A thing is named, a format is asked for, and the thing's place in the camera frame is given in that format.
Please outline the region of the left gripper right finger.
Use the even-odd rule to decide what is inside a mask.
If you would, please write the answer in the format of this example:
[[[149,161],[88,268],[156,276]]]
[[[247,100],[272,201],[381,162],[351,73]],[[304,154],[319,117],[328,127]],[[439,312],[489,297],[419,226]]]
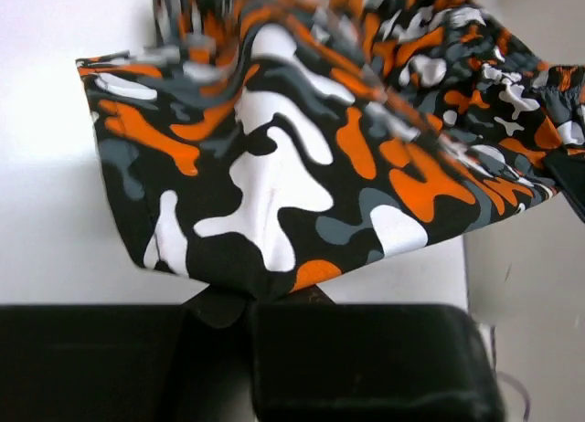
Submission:
[[[250,311],[261,421],[502,421],[470,315],[440,303],[260,302]]]

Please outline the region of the orange camouflage shorts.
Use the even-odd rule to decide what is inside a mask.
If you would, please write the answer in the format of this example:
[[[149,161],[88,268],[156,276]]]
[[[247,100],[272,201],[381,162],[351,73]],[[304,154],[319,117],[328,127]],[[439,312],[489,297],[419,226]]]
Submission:
[[[474,0],[153,0],[80,58],[133,263],[276,298],[489,226],[584,159],[584,69]]]

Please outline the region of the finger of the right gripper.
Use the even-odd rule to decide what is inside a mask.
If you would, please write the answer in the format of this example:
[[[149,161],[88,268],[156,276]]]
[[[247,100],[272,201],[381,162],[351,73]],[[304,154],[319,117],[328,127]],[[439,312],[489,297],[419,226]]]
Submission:
[[[584,159],[562,151],[549,152],[544,165],[558,183],[569,205],[581,220],[585,220],[585,166]]]

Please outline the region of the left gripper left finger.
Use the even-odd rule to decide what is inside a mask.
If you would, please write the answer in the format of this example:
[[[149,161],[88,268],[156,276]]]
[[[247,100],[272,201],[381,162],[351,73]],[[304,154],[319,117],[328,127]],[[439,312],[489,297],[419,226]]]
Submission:
[[[245,302],[1,310],[4,421],[247,421]]]

